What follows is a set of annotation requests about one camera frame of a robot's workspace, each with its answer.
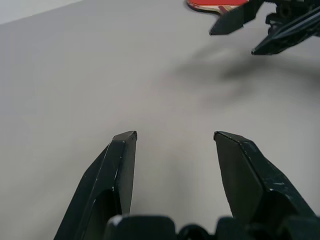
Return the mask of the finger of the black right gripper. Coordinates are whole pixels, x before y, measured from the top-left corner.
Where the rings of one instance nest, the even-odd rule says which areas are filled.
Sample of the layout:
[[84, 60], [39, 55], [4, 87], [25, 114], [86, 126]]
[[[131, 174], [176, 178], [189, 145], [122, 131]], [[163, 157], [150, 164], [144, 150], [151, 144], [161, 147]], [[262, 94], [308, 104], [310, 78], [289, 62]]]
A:
[[249, 0], [246, 3], [224, 13], [210, 29], [210, 35], [229, 35], [241, 29], [256, 18], [261, 0]]
[[277, 27], [251, 51], [251, 54], [277, 55], [313, 36], [320, 36], [320, 9], [313, 9]]

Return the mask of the red object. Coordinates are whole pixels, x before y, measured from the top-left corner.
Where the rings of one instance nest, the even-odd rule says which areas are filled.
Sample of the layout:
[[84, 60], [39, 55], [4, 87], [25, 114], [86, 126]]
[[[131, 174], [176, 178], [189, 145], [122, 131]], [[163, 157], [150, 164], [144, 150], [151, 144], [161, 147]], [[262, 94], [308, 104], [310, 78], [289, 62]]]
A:
[[236, 9], [249, 0], [184, 0], [191, 11], [203, 14], [223, 15]]

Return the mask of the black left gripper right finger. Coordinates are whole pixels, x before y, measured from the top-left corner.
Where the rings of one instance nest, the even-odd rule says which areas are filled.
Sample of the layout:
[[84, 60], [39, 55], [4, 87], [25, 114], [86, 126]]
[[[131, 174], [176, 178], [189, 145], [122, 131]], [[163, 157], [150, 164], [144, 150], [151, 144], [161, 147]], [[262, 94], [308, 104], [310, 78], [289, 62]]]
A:
[[225, 195], [235, 219], [243, 225], [278, 227], [289, 216], [315, 217], [291, 181], [252, 140], [224, 131], [216, 131], [213, 139]]

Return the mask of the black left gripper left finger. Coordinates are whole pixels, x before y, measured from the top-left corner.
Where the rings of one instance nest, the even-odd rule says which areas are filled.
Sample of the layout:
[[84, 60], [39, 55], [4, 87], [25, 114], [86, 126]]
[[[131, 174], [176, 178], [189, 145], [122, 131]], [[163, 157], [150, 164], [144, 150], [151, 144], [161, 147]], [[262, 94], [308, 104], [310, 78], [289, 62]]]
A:
[[115, 135], [84, 172], [53, 240], [103, 240], [116, 215], [129, 214], [137, 132]]

